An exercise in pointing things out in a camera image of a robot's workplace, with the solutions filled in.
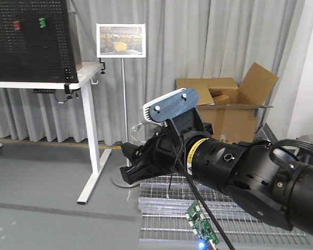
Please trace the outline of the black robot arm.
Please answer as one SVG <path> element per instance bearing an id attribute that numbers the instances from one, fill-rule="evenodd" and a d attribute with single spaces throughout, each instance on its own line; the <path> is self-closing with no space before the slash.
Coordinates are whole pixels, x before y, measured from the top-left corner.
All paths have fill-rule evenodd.
<path id="1" fill-rule="evenodd" d="M 188 176 L 268 225 L 313 235 L 313 165 L 291 147 L 313 154 L 313 144 L 300 140 L 227 144 L 212 137 L 209 123 L 180 133 L 169 124 L 142 146 L 122 145 L 131 166 L 121 174 L 129 184 L 170 173 Z"/>

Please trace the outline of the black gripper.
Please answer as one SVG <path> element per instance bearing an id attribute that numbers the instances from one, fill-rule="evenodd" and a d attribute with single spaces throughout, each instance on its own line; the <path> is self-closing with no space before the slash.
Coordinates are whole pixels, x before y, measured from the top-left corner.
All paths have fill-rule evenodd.
<path id="1" fill-rule="evenodd" d="M 189 174 L 186 160 L 193 145 L 201 139 L 210 139 L 213 128 L 210 123 L 204 122 L 201 128 L 190 124 L 184 128 L 171 123 L 162 128 L 160 134 L 153 136 L 145 144 L 144 157 L 140 157 L 144 145 L 123 143 L 121 145 L 123 155 L 129 159 L 131 166 L 120 167 L 122 179 L 127 184 L 134 184 L 142 180 L 150 179 L 171 173 L 181 176 Z"/>

